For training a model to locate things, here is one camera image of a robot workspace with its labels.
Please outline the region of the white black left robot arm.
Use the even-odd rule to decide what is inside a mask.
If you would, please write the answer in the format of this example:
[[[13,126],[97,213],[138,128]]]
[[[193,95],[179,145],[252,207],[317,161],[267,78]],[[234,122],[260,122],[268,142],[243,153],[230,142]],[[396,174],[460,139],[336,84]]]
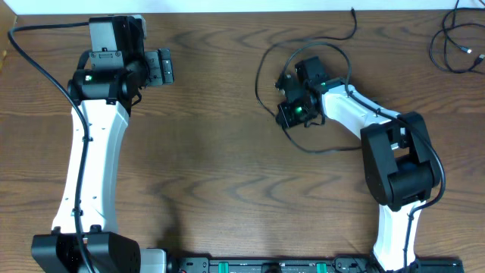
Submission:
[[[73,141],[66,185],[52,230],[33,238],[46,272],[165,272],[167,254],[118,232],[117,167],[132,107],[148,86],[174,81],[168,49],[146,51],[140,15],[93,17],[92,48],[68,83]]]

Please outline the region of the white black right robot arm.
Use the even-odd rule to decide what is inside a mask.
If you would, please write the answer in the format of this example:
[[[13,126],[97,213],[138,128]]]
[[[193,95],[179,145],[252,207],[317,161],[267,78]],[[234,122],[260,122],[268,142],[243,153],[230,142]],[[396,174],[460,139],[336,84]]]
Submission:
[[[359,138],[365,181],[380,210],[373,257],[381,272],[410,271],[416,265],[421,210],[433,205],[431,191],[445,181],[424,119],[379,106],[348,78],[330,78],[317,57],[298,62],[295,69],[295,74],[282,71],[275,83],[286,97],[276,122],[287,130],[320,115]]]

